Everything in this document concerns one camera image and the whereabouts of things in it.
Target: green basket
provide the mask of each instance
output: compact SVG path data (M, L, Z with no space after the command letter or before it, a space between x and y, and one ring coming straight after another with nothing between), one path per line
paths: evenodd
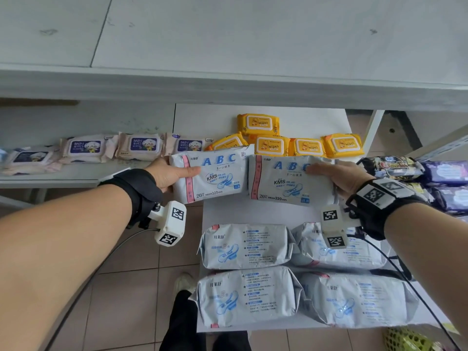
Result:
M383 340L387 351L434 351L434 342L408 328L388 328Z

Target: black cable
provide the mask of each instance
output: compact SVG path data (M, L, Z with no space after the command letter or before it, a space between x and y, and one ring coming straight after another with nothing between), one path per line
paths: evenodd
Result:
M434 317L434 319L436 319L437 323L439 324L439 326L441 327L441 329L444 331L445 335L448 337L448 339L452 342L453 346L455 346L455 349L460 351L460 348L458 347L457 343L453 340L453 337L448 333L447 329L445 328L445 326L440 322L439 318L436 317L436 314L432 311L432 309L427 305L426 301L421 297L421 295L418 293L418 291L414 288L413 284L407 279L407 277L404 275L404 273L402 271L400 271L400 269L395 265L395 263L382 251L380 250L378 247L376 247L374 244L372 244L370 241L366 240L365 238L362 239L362 238L359 238L358 236L355 236L355 235L352 235L352 234L347 234L348 237L350 238L358 238L358 239L361 239L361 240L364 240L365 242L367 242L369 245L372 245L379 253L381 253L383 255L383 257L385 259L387 259L387 261L395 268L395 270L397 272L400 273L400 275L403 277L403 279L405 280L406 283L409 284L409 286L411 287L411 289L413 290L413 292L417 295L417 297L419 298L420 301L423 302L424 306L427 308L427 310L429 310L429 312L432 314L432 316Z
M65 324L65 322L67 321L68 317L70 316L70 314L72 313L73 311L73 308L75 307L76 303L78 303L79 299L81 298L81 296L83 295L83 293L85 292L85 290L87 289L87 287L89 286L89 284L93 281L94 279L94 276L97 274L97 271L99 271L99 269L102 267L102 265L104 265L104 263L109 259L109 257L112 256L113 253L115 253L122 245L124 245L127 241L129 241L131 238L133 238L134 236L137 236L141 233L144 233L144 232L147 232L149 230L154 230L154 231L157 231L157 229L145 229L145 230L140 230L139 232L136 232L135 234L129 236L128 238L126 238L123 242L121 242L120 244L118 244L110 253L109 255L107 255L107 257L104 259L104 261L102 261L102 263L97 267L97 269L90 275L88 281L85 283L84 287L81 289L81 291L79 291L78 295L76 296L75 300L73 301L72 305L68 308L67 312L65 313L63 319L60 321L60 324L59 326L57 326L57 329L55 329L54 331L54 334L52 335L52 337L50 338L47 346L45 347L44 351L50 351L50 348L52 347L55 339L57 338L57 336L59 335L59 332L60 330L62 330L62 327L63 325Z

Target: black pants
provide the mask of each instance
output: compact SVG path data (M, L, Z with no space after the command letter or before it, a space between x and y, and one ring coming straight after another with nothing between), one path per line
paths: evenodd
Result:
M205 334L196 333L198 310L189 296L189 291L177 294L160 351L206 351ZM247 331L219 333L213 351L251 351Z

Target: yellow wipes package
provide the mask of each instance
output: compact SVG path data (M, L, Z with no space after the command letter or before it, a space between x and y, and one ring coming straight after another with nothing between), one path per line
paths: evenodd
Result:
M320 139L291 138L289 156L313 155L325 157L323 142Z
M255 154L288 156L289 138L274 135L249 135L249 144L255 144Z
M322 137L325 153L330 159L364 155L361 138L357 134L335 133Z
M251 134L279 135L279 118L255 113L237 115L237 130L246 137Z
M247 145L249 144L242 137L241 132L237 132L236 134L226 135L223 139L215 141L213 144L209 145L206 150L221 150Z

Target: hand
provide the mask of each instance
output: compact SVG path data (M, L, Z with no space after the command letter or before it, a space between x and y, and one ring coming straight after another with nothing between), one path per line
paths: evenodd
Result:
M201 167L174 167L167 164L166 159L158 158L153 161L149 166L145 167L156 181L162 192L166 192L167 188L174 184L179 178L193 177L200 173Z
M363 183L375 178L362 167L350 161L338 161L336 165L325 162L316 163L307 166L306 172L311 175L330 177L331 181L338 186L340 196L345 199L356 193Z

